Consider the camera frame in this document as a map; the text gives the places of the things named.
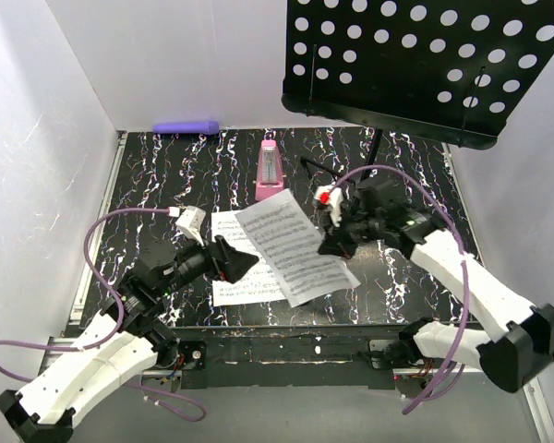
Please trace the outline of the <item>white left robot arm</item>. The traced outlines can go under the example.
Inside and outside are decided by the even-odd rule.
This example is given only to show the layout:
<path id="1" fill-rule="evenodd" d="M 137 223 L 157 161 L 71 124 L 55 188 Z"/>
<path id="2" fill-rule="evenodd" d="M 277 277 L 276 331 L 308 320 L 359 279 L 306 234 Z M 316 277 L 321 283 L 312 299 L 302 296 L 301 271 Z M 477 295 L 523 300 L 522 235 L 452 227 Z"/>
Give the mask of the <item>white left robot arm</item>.
<path id="1" fill-rule="evenodd" d="M 102 303 L 71 351 L 0 395 L 6 421 L 23 442 L 67 442 L 86 414 L 132 377 L 176 362 L 180 340 L 159 319 L 164 296 L 201 276 L 236 283 L 258 261 L 220 235 L 182 248 L 169 241 L 143 247 L 117 286 L 120 299 Z"/>

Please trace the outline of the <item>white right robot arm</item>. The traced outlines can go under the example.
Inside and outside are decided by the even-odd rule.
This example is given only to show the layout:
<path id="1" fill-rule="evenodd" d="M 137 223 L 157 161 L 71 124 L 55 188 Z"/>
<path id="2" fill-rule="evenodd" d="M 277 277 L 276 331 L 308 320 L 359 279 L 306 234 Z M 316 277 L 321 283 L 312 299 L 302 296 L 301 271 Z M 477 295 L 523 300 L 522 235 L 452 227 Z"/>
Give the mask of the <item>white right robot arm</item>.
<path id="1" fill-rule="evenodd" d="M 534 305 L 461 251 L 448 224 L 437 214 L 392 194 L 394 182 L 370 178 L 353 201 L 336 186 L 321 186 L 315 206 L 325 211 L 319 253 L 351 258 L 376 241 L 401 253 L 432 275 L 463 305 L 479 326 L 451 326 L 423 317 L 375 352 L 381 366 L 423 365 L 449 359 L 481 370 L 498 388 L 514 393 L 554 363 L 554 306 Z"/>

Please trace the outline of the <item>black folding music stand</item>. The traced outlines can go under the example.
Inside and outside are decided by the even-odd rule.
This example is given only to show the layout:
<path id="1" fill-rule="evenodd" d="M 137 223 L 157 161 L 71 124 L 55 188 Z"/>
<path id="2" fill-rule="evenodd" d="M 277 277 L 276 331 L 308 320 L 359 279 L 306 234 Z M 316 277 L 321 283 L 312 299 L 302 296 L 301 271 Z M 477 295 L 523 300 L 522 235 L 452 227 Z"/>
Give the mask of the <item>black folding music stand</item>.
<path id="1" fill-rule="evenodd" d="M 554 55 L 554 1 L 291 1 L 283 107 L 494 147 Z"/>

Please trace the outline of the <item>white sheet music page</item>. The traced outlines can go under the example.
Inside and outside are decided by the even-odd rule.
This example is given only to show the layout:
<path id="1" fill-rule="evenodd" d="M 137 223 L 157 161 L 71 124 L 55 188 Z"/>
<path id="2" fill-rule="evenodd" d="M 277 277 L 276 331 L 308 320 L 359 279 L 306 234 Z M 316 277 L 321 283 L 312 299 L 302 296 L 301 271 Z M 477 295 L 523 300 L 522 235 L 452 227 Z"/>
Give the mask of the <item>white sheet music page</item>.
<path id="1" fill-rule="evenodd" d="M 254 254 L 259 258 L 256 264 L 237 283 L 215 281 L 212 284 L 214 306 L 246 305 L 281 301 L 285 296 L 269 265 L 252 243 L 236 219 L 237 211 L 214 212 L 211 215 L 211 234 L 221 235 L 237 250 Z"/>
<path id="2" fill-rule="evenodd" d="M 318 253 L 319 230 L 290 190 L 241 210 L 235 217 L 271 268 L 291 307 L 360 285 L 340 258 Z"/>

